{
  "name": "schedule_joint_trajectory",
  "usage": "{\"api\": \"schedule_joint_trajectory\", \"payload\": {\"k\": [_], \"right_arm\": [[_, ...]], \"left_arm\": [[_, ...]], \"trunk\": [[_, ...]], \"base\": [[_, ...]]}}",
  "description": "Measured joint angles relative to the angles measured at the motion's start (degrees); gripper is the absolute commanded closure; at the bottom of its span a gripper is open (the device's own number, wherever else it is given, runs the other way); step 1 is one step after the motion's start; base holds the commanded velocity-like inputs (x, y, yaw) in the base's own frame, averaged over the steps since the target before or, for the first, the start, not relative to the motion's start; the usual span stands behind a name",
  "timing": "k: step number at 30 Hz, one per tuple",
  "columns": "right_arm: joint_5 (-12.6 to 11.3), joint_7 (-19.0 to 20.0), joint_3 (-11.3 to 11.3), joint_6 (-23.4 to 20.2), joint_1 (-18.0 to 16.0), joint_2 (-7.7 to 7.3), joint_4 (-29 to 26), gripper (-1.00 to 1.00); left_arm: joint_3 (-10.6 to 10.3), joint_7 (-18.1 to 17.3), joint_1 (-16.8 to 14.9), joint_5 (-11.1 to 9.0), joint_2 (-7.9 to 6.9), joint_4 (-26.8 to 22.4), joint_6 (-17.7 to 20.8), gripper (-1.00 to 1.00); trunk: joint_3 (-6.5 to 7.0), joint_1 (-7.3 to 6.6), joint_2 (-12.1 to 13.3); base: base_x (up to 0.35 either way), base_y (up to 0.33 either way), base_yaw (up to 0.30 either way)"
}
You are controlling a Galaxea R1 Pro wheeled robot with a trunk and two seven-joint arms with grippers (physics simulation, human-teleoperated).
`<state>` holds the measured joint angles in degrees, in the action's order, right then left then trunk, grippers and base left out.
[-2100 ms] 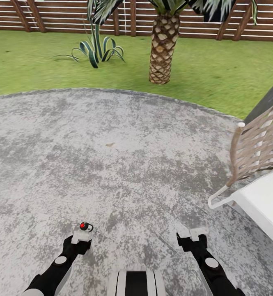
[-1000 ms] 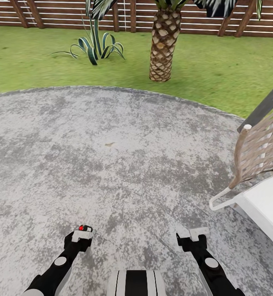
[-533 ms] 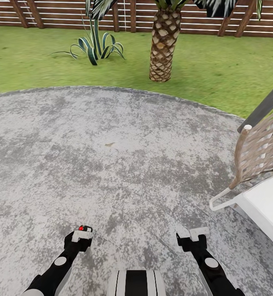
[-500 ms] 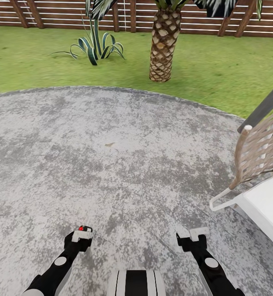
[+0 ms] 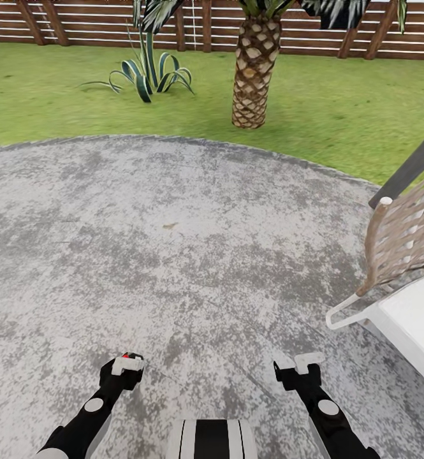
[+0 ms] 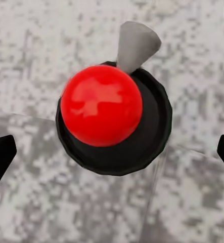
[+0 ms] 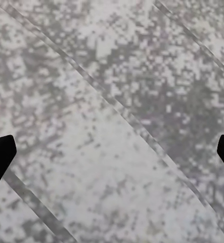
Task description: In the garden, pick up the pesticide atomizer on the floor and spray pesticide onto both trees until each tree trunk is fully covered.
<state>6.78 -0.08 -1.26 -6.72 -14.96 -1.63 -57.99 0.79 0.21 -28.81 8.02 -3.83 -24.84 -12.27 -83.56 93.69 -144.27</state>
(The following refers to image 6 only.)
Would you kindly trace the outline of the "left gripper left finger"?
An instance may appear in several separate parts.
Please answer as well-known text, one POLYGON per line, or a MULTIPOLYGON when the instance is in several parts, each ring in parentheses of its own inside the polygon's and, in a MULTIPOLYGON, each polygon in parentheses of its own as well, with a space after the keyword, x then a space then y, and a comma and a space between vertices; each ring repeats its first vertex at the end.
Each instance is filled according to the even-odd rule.
POLYGON ((13 135, 0 137, 0 180, 17 154, 13 135))

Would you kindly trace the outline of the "pesticide atomizer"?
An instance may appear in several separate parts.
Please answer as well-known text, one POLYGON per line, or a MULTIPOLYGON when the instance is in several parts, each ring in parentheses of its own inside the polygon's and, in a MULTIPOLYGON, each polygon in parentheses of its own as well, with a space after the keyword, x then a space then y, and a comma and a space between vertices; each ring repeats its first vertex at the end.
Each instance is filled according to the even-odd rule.
POLYGON ((117 62, 78 72, 57 107, 60 142, 80 166, 100 175, 145 169, 171 133, 172 105, 164 86, 141 68, 161 47, 150 27, 125 22, 117 62))

